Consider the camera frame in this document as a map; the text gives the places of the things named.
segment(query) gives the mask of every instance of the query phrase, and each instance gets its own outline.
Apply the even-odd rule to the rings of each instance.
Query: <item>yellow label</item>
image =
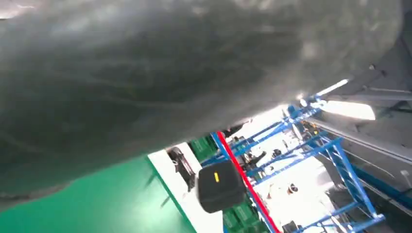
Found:
[[[216,180],[216,183],[219,183],[219,175],[217,172],[215,172],[215,180]]]

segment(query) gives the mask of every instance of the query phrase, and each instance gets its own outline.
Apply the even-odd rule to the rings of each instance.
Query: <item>white surface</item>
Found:
[[[291,160],[278,161],[275,169],[290,162]],[[319,182],[319,177],[324,179],[325,173],[330,182]],[[299,190],[288,195],[287,189],[291,183]],[[325,194],[332,186],[333,182],[322,163],[311,157],[257,185],[255,190],[266,202],[277,226],[283,226],[292,220],[297,225],[307,226],[334,211],[333,204]],[[318,233],[319,229],[309,228],[305,232]]]
[[[202,169],[193,152],[187,143],[176,145],[185,158],[192,170],[197,174]],[[165,150],[149,155],[149,159],[155,166],[161,178],[186,213],[192,226],[197,233],[223,233],[223,216],[222,212],[209,214],[203,210],[198,199],[197,189],[194,188],[188,193],[188,187],[179,173],[175,172],[173,162]]]

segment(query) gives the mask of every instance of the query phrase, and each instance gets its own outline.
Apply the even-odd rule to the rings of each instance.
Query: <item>red pole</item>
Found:
[[[250,184],[249,180],[247,179],[246,174],[243,172],[243,169],[241,168],[239,162],[237,161],[235,155],[233,154],[232,150],[230,149],[229,145],[226,142],[226,139],[224,138],[224,135],[222,132],[217,132],[218,138],[220,140],[220,143],[223,145],[223,147],[226,149],[227,153],[229,154],[230,159],[235,165],[236,170],[238,170],[239,174],[242,176],[243,181],[245,182],[247,188],[249,189],[250,193],[253,196],[253,199],[255,199],[256,204],[259,206],[259,208],[262,210],[263,215],[265,215],[266,219],[269,221],[269,224],[273,227],[275,230],[275,233],[281,233],[279,229],[276,227],[275,223],[273,222],[273,219],[269,216],[269,212],[266,209],[266,207],[263,205],[262,200],[259,198],[257,193],[253,190],[252,184]]]

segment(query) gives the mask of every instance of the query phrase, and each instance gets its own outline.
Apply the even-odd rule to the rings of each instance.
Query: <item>white floor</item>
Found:
[[[192,170],[198,173],[202,169],[193,152],[187,143],[176,145],[185,155]],[[188,187],[179,173],[175,172],[175,167],[165,150],[149,155],[149,159],[156,167],[161,178],[172,192],[173,196],[182,207],[192,226],[197,233],[223,233],[222,212],[209,214],[203,210],[198,199],[197,189],[194,188],[188,193]]]

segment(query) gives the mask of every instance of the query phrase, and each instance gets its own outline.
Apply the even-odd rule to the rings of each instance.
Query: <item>metal bar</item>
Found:
[[[249,180],[247,179],[246,174],[243,172],[241,166],[239,165],[239,162],[236,160],[235,155],[233,154],[232,150],[229,148],[229,145],[227,144],[223,133],[222,132],[217,132],[217,136],[219,138],[218,143],[221,144],[224,147],[225,150],[223,150],[223,151],[232,160],[233,164],[235,165],[236,170],[239,172],[239,174],[242,177],[244,183],[246,184],[246,187],[248,188],[252,198],[254,199],[254,201],[257,205],[257,207],[262,211],[263,216],[265,217],[265,219],[267,219],[269,221],[269,224],[268,224],[269,229],[271,230],[271,232],[280,233],[280,230],[277,228],[277,226],[273,222],[273,219],[269,216],[269,212],[265,208],[262,200],[260,200],[257,193],[253,190],[253,186],[250,184]]]
[[[264,132],[266,132],[266,131],[268,131],[268,130],[270,130],[270,129],[274,128],[274,127],[276,127],[279,123],[281,123],[281,122],[276,122],[276,123],[274,123],[274,124],[272,124],[272,125],[270,125],[270,126],[266,127],[265,129],[263,129],[263,130],[259,131],[258,133],[256,133],[256,134],[254,134],[254,135],[252,135],[252,136],[248,137],[247,139],[244,139],[244,140],[242,140],[242,141],[240,141],[240,142],[238,142],[238,143],[236,143],[236,144],[232,145],[232,146],[230,147],[230,149],[231,149],[231,150],[233,150],[234,148],[236,148],[236,147],[238,147],[238,146],[241,146],[241,145],[243,145],[243,144],[247,143],[247,142],[248,142],[248,140],[253,139],[253,138],[255,138],[255,137],[257,137],[257,136],[261,135],[262,133],[264,133]]]
[[[221,143],[219,143],[219,137],[217,135],[217,133],[211,133],[213,140],[215,140],[216,145],[218,146],[218,148],[220,149],[220,151],[225,151],[224,147]],[[223,153],[223,156],[225,159],[230,159],[229,155],[227,153]]]
[[[258,185],[262,182],[265,182],[266,180],[272,178],[273,176],[279,174],[280,172],[285,171],[286,169],[291,168],[292,166],[295,166],[296,164],[298,164],[298,163],[300,163],[300,162],[302,162],[302,161],[304,161],[304,160],[306,160],[306,159],[308,159],[312,156],[316,156],[316,155],[320,154],[320,152],[322,152],[322,151],[324,151],[328,148],[331,148],[337,142],[340,142],[340,139],[337,139],[335,141],[332,141],[330,143],[327,143],[327,144],[323,145],[320,148],[315,148],[315,149],[313,149],[313,150],[311,150],[307,153],[302,154],[304,156],[303,158],[297,159],[297,160],[293,161],[292,163],[290,163],[289,165],[285,166],[284,168],[282,168],[278,171],[275,171],[275,172],[273,172],[272,174],[270,174],[268,176],[263,177],[261,180],[256,181],[256,183],[253,186],[256,186],[256,185]]]
[[[353,208],[355,208],[355,207],[358,207],[359,205],[360,205],[360,203],[358,203],[358,202],[352,202],[352,203],[350,203],[349,205],[346,205],[346,206],[344,206],[344,207],[342,207],[342,208],[340,208],[340,209],[338,209],[338,210],[330,213],[329,215],[326,215],[325,217],[321,218],[320,220],[318,220],[318,221],[316,221],[316,222],[314,222],[314,223],[312,223],[312,224],[309,224],[309,225],[303,227],[302,229],[300,229],[299,232],[302,232],[302,231],[304,231],[304,230],[306,230],[306,229],[308,229],[308,228],[310,228],[310,227],[318,226],[318,223],[324,222],[324,221],[330,219],[330,218],[333,217],[333,216],[341,215],[341,214],[345,213],[346,211],[349,211],[349,210],[351,210],[351,209],[353,209]]]
[[[354,142],[356,144],[372,149],[376,152],[385,154],[387,156],[400,160],[404,163],[412,165],[412,158],[411,158],[412,150],[411,149],[401,147],[399,145],[386,142],[386,141],[382,141],[374,137],[370,137],[370,136],[363,135],[360,133],[350,132],[336,125],[332,125],[330,123],[320,121],[320,120],[317,120],[311,117],[308,118],[307,121],[317,125],[320,128],[323,128],[324,130],[332,134],[343,137],[344,139],[348,141]]]
[[[340,170],[340,168],[337,166],[337,164],[336,164],[336,163],[337,163],[337,161],[336,161],[337,159],[335,158],[336,155],[334,154],[334,152],[333,152],[333,151],[329,151],[329,150],[326,150],[326,152],[327,152],[330,160],[332,161],[332,163],[335,165],[335,167],[336,167],[339,175],[341,176],[341,179],[342,179],[343,183],[346,185],[349,194],[352,196],[352,198],[353,198],[354,200],[356,200],[356,201],[358,201],[358,202],[362,202],[362,196],[359,197],[359,196],[355,193],[355,191],[349,186],[349,182],[348,182],[347,178],[344,177],[343,172],[342,172],[342,171]]]
[[[351,176],[355,187],[357,188],[358,192],[360,193],[360,195],[363,199],[363,204],[366,206],[366,208],[368,208],[369,213],[372,215],[372,217],[376,218],[378,216],[377,213],[376,213],[376,210],[373,207],[371,201],[369,200],[368,195],[366,195],[365,190],[361,186],[361,184],[358,180],[358,177],[357,177],[356,173],[354,172],[349,160],[345,156],[345,152],[343,151],[342,147],[340,145],[337,145],[337,146],[335,145],[334,149],[338,152],[338,154],[341,155],[342,162],[345,165],[346,169],[348,170],[349,175]]]
[[[377,223],[379,223],[383,220],[385,220],[385,216],[378,215],[377,217],[375,217],[375,218],[373,218],[373,219],[371,219],[367,222],[363,222],[363,223],[357,224],[355,226],[352,226],[352,229],[351,229],[350,233],[360,232],[360,231],[364,230],[365,228],[368,228],[368,227],[370,227],[374,224],[377,224]]]
[[[297,122],[299,122],[299,121],[301,121],[301,120],[303,120],[307,117],[310,117],[310,116],[312,116],[313,114],[315,114],[319,111],[320,111],[319,108],[310,108],[310,109],[303,109],[303,110],[298,110],[298,111],[293,112],[291,114],[291,117],[287,117],[280,124],[277,124],[275,126],[275,129],[270,134],[268,134],[267,136],[259,139],[256,142],[251,143],[249,146],[243,148],[242,150],[237,151],[235,154],[237,156],[239,156],[240,154],[245,153],[246,151],[248,151],[250,148],[256,146],[257,144],[262,143],[263,141],[269,139],[270,137],[284,131],[287,128],[292,127],[293,124],[295,124],[295,123],[297,123]]]
[[[321,136],[323,136],[323,135],[326,135],[326,132],[320,132],[318,135],[316,135],[315,137],[312,137],[310,140],[306,141],[305,143],[300,144],[300,145],[296,146],[295,148],[287,151],[286,153],[277,156],[276,158],[268,161],[267,163],[262,164],[260,167],[255,168],[255,169],[249,171],[249,172],[247,173],[248,176],[253,176],[253,174],[255,174],[256,172],[262,171],[265,167],[269,166],[270,164],[272,164],[272,163],[274,163],[274,162],[276,162],[276,161],[282,160],[284,157],[287,157],[288,155],[292,154],[292,153],[295,152],[296,150],[301,149],[302,147],[304,147],[304,146],[312,143],[313,141],[319,139],[319,138],[320,138]]]
[[[398,92],[398,93],[412,94],[412,91],[408,91],[408,90],[386,89],[386,88],[377,88],[377,87],[369,87],[369,86],[365,86],[365,89],[371,90],[371,91],[385,91],[385,92]]]
[[[356,94],[356,95],[341,95],[341,98],[345,100],[397,100],[397,101],[411,101],[412,95],[409,93],[405,94],[378,94],[378,93],[368,93],[368,94]]]

